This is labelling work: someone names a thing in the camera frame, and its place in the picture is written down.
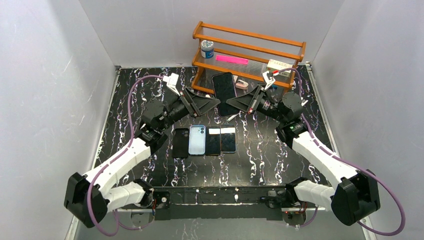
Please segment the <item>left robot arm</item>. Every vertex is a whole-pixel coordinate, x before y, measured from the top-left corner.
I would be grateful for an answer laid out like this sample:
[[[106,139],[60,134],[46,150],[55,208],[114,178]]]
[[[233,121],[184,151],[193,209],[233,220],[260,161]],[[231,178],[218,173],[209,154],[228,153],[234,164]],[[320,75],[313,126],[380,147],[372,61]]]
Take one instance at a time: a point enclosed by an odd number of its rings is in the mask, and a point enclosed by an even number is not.
[[[114,185],[133,167],[150,158],[166,142],[165,130],[186,116],[199,117],[220,103],[188,88],[180,91],[174,102],[165,106],[159,99],[145,105],[139,128],[118,152],[84,174],[72,174],[66,186],[64,207],[87,228],[98,227],[107,213],[121,207],[153,202],[154,188],[144,180],[124,186]]]

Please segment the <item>phone with black screen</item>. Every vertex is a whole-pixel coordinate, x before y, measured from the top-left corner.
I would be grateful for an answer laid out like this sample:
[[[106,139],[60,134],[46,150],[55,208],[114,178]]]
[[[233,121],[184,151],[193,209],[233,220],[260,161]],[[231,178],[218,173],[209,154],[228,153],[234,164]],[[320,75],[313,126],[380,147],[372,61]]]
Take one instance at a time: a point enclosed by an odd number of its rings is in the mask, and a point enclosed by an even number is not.
[[[205,134],[205,155],[218,156],[221,154],[221,128],[209,126]]]

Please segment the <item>black phone case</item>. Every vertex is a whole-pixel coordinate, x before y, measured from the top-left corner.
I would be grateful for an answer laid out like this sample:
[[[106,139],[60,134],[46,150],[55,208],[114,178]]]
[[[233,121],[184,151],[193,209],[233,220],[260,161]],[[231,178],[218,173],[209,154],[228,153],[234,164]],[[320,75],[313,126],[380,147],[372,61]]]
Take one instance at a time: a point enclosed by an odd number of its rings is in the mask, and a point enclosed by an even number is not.
[[[187,158],[189,156],[189,129],[176,128],[172,139],[172,157]]]

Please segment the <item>light blue phone case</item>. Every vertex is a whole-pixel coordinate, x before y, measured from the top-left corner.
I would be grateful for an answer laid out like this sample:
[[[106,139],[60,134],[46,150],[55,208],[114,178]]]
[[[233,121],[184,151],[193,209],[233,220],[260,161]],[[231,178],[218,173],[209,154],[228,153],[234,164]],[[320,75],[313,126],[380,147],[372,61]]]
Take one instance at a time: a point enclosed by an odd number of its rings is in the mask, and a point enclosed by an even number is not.
[[[202,156],[206,152],[206,127],[192,125],[189,128],[188,153],[191,156]]]

